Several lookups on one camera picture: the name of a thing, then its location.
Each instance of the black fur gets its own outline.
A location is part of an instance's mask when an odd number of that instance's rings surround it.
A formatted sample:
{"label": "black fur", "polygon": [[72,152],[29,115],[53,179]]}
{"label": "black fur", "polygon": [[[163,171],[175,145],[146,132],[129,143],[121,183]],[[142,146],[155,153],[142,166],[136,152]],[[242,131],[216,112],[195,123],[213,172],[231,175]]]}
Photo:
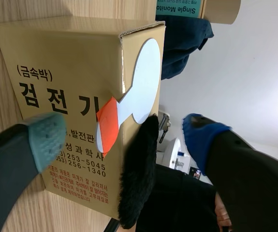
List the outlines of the black fur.
{"label": "black fur", "polygon": [[125,154],[118,206],[124,229],[135,225],[154,187],[158,126],[156,115],[148,117]]}

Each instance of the blue cloth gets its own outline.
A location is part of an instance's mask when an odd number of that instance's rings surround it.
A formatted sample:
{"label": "blue cloth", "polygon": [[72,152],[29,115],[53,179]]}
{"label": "blue cloth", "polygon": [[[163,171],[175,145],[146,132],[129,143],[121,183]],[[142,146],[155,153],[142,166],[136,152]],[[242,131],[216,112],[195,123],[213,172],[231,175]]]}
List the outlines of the blue cloth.
{"label": "blue cloth", "polygon": [[184,70],[189,54],[201,50],[214,34],[205,19],[157,15],[156,20],[166,22],[161,79],[170,79]]}
{"label": "blue cloth", "polygon": [[183,132],[187,150],[191,157],[196,161],[202,174],[205,175],[207,155],[210,146],[215,138],[221,132],[229,131],[228,127],[222,123],[206,124],[203,127],[195,128],[191,124],[191,117],[202,116],[199,114],[187,115],[183,120]]}

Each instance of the ceiling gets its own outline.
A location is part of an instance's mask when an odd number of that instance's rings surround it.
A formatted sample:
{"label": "ceiling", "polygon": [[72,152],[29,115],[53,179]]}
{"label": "ceiling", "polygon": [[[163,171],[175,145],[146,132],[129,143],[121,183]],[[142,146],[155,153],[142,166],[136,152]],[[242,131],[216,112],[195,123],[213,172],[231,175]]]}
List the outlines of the ceiling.
{"label": "ceiling", "polygon": [[183,73],[161,82],[160,108],[180,127],[200,113],[249,141],[278,147],[278,1],[242,0],[233,25],[190,55]]}

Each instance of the wood grain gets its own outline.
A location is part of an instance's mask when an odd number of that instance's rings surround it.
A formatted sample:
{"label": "wood grain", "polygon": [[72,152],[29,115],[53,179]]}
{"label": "wood grain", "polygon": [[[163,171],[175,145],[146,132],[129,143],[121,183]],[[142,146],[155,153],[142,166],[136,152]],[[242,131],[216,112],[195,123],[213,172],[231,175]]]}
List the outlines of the wood grain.
{"label": "wood grain", "polygon": [[[0,23],[77,15],[155,19],[156,0],[0,0]],[[0,51],[0,132],[21,120]],[[3,232],[102,232],[109,217],[44,190],[37,176],[13,207]]]}

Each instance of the green label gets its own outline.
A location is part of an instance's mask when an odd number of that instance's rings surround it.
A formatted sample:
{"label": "green label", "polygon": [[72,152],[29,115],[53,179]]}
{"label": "green label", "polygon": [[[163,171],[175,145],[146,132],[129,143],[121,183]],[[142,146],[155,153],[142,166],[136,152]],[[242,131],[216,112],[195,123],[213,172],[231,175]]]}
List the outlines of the green label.
{"label": "green label", "polygon": [[177,15],[197,18],[201,0],[157,0],[157,15]]}

